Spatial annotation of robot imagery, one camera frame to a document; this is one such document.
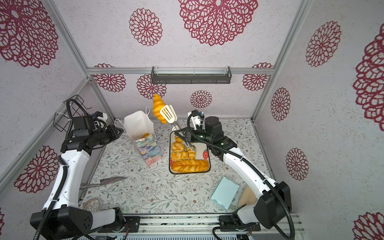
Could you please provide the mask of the metal tongs with white tips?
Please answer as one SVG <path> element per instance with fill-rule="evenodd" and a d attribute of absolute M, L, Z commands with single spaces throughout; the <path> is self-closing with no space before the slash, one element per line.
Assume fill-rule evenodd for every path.
<path fill-rule="evenodd" d="M 172 105 L 165 105 L 164 107 L 162 107 L 162 109 L 160 110 L 160 114 L 162 117 L 165 118 L 165 120 L 168 123 L 172 124 L 176 130 L 181 129 L 181 127 L 178 123 L 178 117 L 177 117 Z"/>

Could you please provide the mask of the floral paper bag white interior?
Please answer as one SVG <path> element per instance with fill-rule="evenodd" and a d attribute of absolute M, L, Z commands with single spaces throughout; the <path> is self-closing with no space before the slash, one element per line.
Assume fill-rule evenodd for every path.
<path fill-rule="evenodd" d="M 150 107 L 146 106 L 144 112 L 134 112 L 124 117 L 123 121 L 115 119 L 115 122 L 119 121 L 124 126 L 123 135 L 130 138 L 148 167 L 162 158 L 162 151 L 158 144 L 154 123 L 149 118 L 150 112 Z"/>

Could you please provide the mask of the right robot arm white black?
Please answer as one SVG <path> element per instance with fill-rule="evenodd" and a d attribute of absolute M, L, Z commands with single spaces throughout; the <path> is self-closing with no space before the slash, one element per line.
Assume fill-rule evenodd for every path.
<path fill-rule="evenodd" d="M 181 132 L 185 142 L 205 144 L 214 156 L 235 170 L 257 198 L 255 204 L 234 211 L 229 222 L 214 227 L 215 237 L 216 230 L 252 231 L 256 226 L 263 226 L 275 228 L 286 240 L 295 239 L 290 187 L 285 182 L 277 183 L 248 160 L 238 145 L 224 135 L 219 118 L 205 118 L 203 113 L 192 111 Z"/>

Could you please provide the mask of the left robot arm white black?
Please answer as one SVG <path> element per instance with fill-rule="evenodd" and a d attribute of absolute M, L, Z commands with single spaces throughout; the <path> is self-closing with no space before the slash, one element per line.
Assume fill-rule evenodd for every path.
<path fill-rule="evenodd" d="M 41 212 L 32 214 L 34 239 L 78 239 L 101 230 L 120 231 L 125 218 L 120 208 L 90 212 L 79 208 L 79 193 L 85 167 L 92 151 L 117 140 L 123 134 L 114 124 L 107 125 L 89 114 L 75 99 L 66 100 L 70 125 L 58 156 L 60 169 L 50 197 Z"/>

